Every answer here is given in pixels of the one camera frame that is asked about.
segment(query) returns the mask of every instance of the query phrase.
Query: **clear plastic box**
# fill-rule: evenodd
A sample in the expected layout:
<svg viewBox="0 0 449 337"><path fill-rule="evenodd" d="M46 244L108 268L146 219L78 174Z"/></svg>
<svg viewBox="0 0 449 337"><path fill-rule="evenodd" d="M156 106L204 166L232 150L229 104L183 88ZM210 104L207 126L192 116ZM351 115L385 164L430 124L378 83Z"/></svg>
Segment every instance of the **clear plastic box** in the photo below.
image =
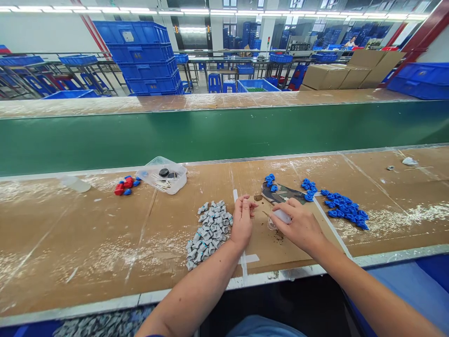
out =
<svg viewBox="0 0 449 337"><path fill-rule="evenodd" d="M170 173L175 172L177 177L163 178L159 175L161 169L168 169ZM173 195L186 184L187 169L167 158L158 156L137 171L136 176L159 191Z"/></svg>

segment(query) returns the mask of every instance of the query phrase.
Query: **white bottle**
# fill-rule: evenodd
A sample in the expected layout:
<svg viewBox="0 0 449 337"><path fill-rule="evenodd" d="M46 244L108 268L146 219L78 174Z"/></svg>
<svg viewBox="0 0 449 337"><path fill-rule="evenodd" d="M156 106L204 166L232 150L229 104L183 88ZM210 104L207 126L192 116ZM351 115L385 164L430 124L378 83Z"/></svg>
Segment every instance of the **white bottle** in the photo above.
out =
<svg viewBox="0 0 449 337"><path fill-rule="evenodd" d="M59 180L65 187L69 187L79 193L87 192L90 189L89 183L75 176L62 176Z"/></svg>

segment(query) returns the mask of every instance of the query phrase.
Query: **person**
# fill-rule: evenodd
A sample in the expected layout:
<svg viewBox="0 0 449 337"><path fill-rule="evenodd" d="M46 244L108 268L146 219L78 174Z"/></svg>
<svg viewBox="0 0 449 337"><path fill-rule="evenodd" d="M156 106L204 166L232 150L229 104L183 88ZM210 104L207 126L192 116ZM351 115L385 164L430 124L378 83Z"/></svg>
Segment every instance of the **person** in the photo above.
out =
<svg viewBox="0 0 449 337"><path fill-rule="evenodd" d="M235 203L231 238L169 292L135 337L189 337L199 328L225 291L251 238L251 217L258 205L248 198L241 196ZM287 225L271 213L277 228L338 282L378 336L443 336L431 322L333 246L313 213L299 201L289 199L273 207L273 211L278 209L292 221ZM247 317L227 336L304 337L287 325L260 316Z"/></svg>
<svg viewBox="0 0 449 337"><path fill-rule="evenodd" d="M358 45L356 45L354 43L356 38L357 38L357 36L353 36L348 42L346 42L345 48L347 48L347 47L358 47Z"/></svg>

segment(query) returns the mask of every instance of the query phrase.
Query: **blue clothing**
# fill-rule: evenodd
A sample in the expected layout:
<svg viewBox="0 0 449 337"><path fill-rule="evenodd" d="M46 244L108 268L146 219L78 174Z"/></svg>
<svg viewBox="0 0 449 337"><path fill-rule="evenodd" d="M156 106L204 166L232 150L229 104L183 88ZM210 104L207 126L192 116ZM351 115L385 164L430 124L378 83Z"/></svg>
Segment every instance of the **blue clothing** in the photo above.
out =
<svg viewBox="0 0 449 337"><path fill-rule="evenodd" d="M306 337L306 335L288 325L258 315L248 316L226 335L226 337L265 336Z"/></svg>

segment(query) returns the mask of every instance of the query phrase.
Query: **forearm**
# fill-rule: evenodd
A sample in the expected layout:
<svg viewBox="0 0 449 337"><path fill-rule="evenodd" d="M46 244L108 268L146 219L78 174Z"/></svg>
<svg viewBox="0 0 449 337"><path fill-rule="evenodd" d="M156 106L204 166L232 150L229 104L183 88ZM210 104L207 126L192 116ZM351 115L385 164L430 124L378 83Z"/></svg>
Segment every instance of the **forearm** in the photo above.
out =
<svg viewBox="0 0 449 337"><path fill-rule="evenodd" d="M331 243L318 249L313 258L338 282L378 336L442 336L431 322Z"/></svg>
<svg viewBox="0 0 449 337"><path fill-rule="evenodd" d="M192 336L225 291L242 252L233 241L225 242L171 290L136 337Z"/></svg>

